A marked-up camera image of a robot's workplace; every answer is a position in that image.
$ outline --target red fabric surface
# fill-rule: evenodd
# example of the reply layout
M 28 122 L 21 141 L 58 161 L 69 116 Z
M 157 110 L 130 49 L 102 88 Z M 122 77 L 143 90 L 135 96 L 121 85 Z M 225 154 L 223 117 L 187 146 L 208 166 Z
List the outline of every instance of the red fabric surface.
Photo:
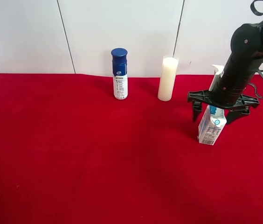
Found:
M 187 92 L 212 78 L 162 102 L 157 78 L 120 101 L 109 77 L 0 74 L 0 224 L 263 224 L 263 100 L 199 144 Z

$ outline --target barcode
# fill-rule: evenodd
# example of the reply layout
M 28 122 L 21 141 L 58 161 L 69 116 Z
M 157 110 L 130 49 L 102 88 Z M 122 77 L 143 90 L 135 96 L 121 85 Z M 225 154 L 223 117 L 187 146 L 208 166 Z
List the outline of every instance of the barcode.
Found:
M 203 139 L 202 140 L 202 143 L 203 144 L 209 144 L 209 145 L 212 145 L 215 141 L 212 141 L 212 140 L 206 140 L 206 139 Z

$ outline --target white wall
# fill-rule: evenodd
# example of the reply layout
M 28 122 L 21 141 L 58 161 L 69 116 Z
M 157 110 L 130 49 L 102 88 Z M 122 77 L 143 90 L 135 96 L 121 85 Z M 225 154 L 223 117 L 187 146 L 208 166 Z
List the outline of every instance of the white wall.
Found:
M 128 50 L 128 74 L 160 76 L 183 0 L 59 0 L 77 73 L 111 76 L 111 50 Z
M 73 73 L 56 0 L 0 0 L 0 72 Z
M 212 74 L 212 64 L 225 65 L 234 31 L 263 16 L 251 12 L 252 0 L 185 0 L 176 55 L 179 74 Z M 256 2 L 263 12 L 263 2 Z

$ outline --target white candle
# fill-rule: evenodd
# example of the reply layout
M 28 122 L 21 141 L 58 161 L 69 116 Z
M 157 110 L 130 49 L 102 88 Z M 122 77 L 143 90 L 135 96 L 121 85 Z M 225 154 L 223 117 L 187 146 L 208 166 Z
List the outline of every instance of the white candle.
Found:
M 172 98 L 177 66 L 178 59 L 164 57 L 158 93 L 158 98 L 162 101 L 168 101 Z

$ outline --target blue cap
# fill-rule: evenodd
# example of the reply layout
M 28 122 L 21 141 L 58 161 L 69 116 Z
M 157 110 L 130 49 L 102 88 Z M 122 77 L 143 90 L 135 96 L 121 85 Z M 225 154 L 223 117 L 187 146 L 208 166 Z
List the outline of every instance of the blue cap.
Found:
M 113 64 L 127 63 L 126 60 L 127 50 L 123 48 L 116 48 L 111 51 L 111 55 L 113 56 Z

